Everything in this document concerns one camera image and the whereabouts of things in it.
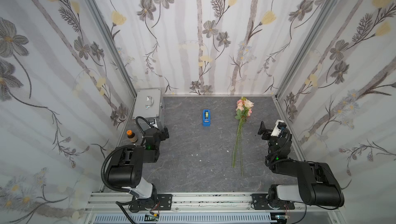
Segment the pink rose bouquet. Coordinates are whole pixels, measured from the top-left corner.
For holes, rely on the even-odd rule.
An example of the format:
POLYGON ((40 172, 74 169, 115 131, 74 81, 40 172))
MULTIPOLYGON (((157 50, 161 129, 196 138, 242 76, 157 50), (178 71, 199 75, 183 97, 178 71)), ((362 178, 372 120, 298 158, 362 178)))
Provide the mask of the pink rose bouquet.
POLYGON ((236 103, 235 119, 238 121, 238 128, 236 133, 236 140, 232 153, 232 168, 236 168, 237 160, 240 162, 240 173, 243 176, 243 152, 242 152, 242 132, 243 126, 252 114, 254 103, 246 97, 241 97, 236 103))

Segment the blue tape dispenser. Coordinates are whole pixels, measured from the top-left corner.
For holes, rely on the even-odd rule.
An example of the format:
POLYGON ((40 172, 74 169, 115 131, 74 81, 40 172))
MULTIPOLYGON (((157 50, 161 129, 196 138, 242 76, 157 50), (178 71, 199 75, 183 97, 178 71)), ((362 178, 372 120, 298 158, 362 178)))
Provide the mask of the blue tape dispenser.
POLYGON ((210 127, 210 125, 211 125, 211 113, 210 113, 210 110, 208 110, 208 109, 204 109, 203 110, 202 120, 203 120, 203 126, 204 127, 210 127))

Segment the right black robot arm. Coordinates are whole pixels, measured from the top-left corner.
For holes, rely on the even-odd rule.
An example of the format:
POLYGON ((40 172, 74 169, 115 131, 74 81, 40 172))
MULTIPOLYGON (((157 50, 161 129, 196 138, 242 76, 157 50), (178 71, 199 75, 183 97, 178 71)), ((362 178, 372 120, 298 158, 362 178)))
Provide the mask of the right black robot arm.
POLYGON ((292 133, 282 120, 268 129, 260 123, 258 134, 268 142, 265 165, 272 173, 297 179, 295 185, 273 184, 269 188, 266 202, 273 209, 288 203, 304 203, 327 210, 344 205, 344 195, 337 179, 326 163, 298 161, 289 157, 292 133))

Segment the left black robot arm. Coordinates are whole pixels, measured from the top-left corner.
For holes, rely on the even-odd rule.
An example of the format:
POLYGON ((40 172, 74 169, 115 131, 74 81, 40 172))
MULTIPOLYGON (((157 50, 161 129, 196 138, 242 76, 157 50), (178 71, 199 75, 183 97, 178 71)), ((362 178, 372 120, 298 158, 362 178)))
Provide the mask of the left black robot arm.
POLYGON ((133 195, 131 204, 140 208, 155 208, 159 204, 154 184, 143 178, 143 164, 156 163, 160 144, 169 138, 168 128, 150 128, 144 132, 140 146, 124 145, 112 151, 101 167, 101 179, 110 190, 133 195))

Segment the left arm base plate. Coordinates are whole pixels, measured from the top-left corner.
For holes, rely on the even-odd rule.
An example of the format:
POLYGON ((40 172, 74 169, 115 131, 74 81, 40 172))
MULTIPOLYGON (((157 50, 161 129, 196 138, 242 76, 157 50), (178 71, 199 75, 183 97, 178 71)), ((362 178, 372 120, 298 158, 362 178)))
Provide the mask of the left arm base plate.
POLYGON ((170 211, 172 206, 172 194, 157 194, 147 199, 136 199, 129 204, 128 209, 137 213, 138 211, 154 210, 154 211, 170 211))

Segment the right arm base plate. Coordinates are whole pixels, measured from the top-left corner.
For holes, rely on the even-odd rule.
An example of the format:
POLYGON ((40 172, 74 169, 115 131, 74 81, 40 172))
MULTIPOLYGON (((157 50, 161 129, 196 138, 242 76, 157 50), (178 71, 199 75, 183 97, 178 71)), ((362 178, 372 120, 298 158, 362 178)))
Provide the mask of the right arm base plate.
POLYGON ((254 210, 294 210, 295 205, 290 201, 271 199, 267 193, 252 194, 251 207, 254 210))

